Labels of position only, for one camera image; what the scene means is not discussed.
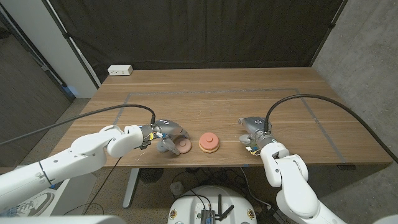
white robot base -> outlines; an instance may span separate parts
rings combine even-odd
[[[195,194],[209,199],[211,205],[207,199],[199,196],[205,204],[206,211],[202,211],[203,203]],[[221,195],[221,208],[219,208],[219,195]],[[192,189],[192,191],[189,190],[177,199],[170,209],[167,223],[256,224],[257,220],[253,206],[242,195],[226,187],[205,185]]]

black cable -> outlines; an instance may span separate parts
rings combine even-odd
[[[319,100],[325,100],[329,103],[333,103],[334,105],[339,106],[340,108],[342,108],[343,110],[345,110],[349,114],[351,114],[355,119],[357,119],[366,128],[366,130],[368,130],[368,132],[377,141],[377,143],[379,143],[379,145],[392,157],[392,159],[398,163],[398,157],[390,151],[390,149],[381,141],[379,136],[377,136],[377,134],[372,130],[371,127],[369,127],[368,124],[366,124],[366,122],[362,118],[360,118],[353,110],[349,109],[347,106],[337,102],[336,100],[333,100],[333,99],[325,97],[325,96],[314,95],[314,94],[297,94],[297,95],[285,97],[285,98],[279,100],[278,102],[274,103],[271,106],[271,108],[269,108],[267,116],[266,116],[266,120],[264,122],[264,132],[265,133],[268,132],[269,116],[271,115],[272,110],[274,110],[279,104],[281,104],[287,100],[294,99],[294,98],[316,98]]]
[[[117,166],[117,164],[119,163],[119,161],[120,161],[121,159],[122,159],[122,157],[120,157],[120,158],[118,159],[118,161],[114,164],[113,168],[111,169],[111,172],[109,172],[109,173],[108,173],[108,176],[106,176],[104,182],[103,182],[102,185],[99,187],[97,193],[95,193],[93,199],[91,199],[91,201],[89,202],[89,204],[88,204],[88,206],[87,206],[87,208],[86,208],[86,211],[83,213],[84,215],[87,213],[88,208],[89,208],[90,205],[93,203],[95,197],[97,197],[97,195],[98,195],[98,193],[101,191],[102,187],[104,187],[104,184],[105,184],[106,181],[108,180],[108,177],[112,174],[112,171],[114,170],[114,168]]]
[[[204,197],[205,199],[207,199],[207,201],[209,202],[209,210],[211,211],[211,202],[210,202],[210,200],[209,200],[208,198],[206,198],[205,196],[196,194],[192,189],[191,189],[191,192],[192,192],[194,195],[198,196],[198,197]]]
[[[37,133],[40,133],[42,131],[46,131],[46,130],[48,130],[50,128],[54,128],[54,127],[60,126],[61,124],[65,124],[67,122],[71,122],[71,121],[74,121],[74,120],[79,119],[79,118],[84,118],[86,116],[93,115],[93,114],[96,114],[96,113],[100,113],[100,112],[104,112],[104,111],[108,111],[108,110],[113,110],[113,109],[118,109],[118,108],[125,108],[125,107],[142,108],[142,109],[145,109],[145,110],[151,112],[152,113],[152,118],[150,120],[150,124],[152,125],[152,124],[155,123],[155,112],[152,109],[150,109],[149,107],[142,106],[142,105],[116,105],[116,106],[110,106],[108,108],[94,110],[94,111],[91,111],[91,112],[88,112],[88,113],[85,113],[85,114],[81,114],[81,115],[78,115],[78,116],[74,116],[72,118],[66,119],[65,121],[61,121],[61,122],[49,125],[47,127],[38,129],[36,131],[32,131],[31,133],[27,133],[27,134],[21,135],[19,137],[4,141],[4,142],[0,143],[0,146],[5,145],[5,144],[9,144],[10,142],[13,142],[13,141],[16,141],[16,140],[20,140],[20,139],[29,137],[29,136],[31,136],[33,134],[37,134]]]
[[[91,203],[91,204],[92,204],[92,205],[98,205],[98,206],[102,209],[102,214],[105,215],[104,208],[103,208],[100,204],[98,204],[98,203]],[[66,214],[70,213],[71,211],[73,211],[73,210],[75,210],[75,209],[78,209],[78,208],[80,208],[80,207],[82,207],[82,206],[85,206],[85,205],[88,205],[88,203],[83,204],[83,205],[80,205],[80,206],[77,206],[76,208],[71,209],[71,210],[65,212],[65,214],[63,214],[63,215],[66,215]]]
[[[203,209],[206,210],[206,205],[205,205],[205,203],[204,203],[203,200],[199,197],[199,196],[201,196],[201,195],[181,195],[181,196],[179,196],[179,198],[187,197],[187,196],[198,197],[198,198],[200,199],[200,201],[202,202],[202,204],[203,204]]]
[[[172,179],[172,183],[174,183],[174,180],[175,180],[179,175],[184,174],[184,173],[189,174],[187,171],[183,171],[183,172],[177,174],[177,175]],[[193,174],[193,175],[195,176],[195,179],[197,180],[198,184],[200,184],[198,177],[197,177],[195,174]]]

gray wall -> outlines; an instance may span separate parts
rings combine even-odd
[[[349,0],[313,68],[398,155],[398,1]]]
[[[41,0],[0,0],[40,53],[77,98],[97,89]]]

white wall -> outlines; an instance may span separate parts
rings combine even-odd
[[[77,98],[97,91],[41,0],[0,0]]]

gray concrete wall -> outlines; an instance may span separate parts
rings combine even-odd
[[[313,68],[398,155],[398,1],[349,0]]]

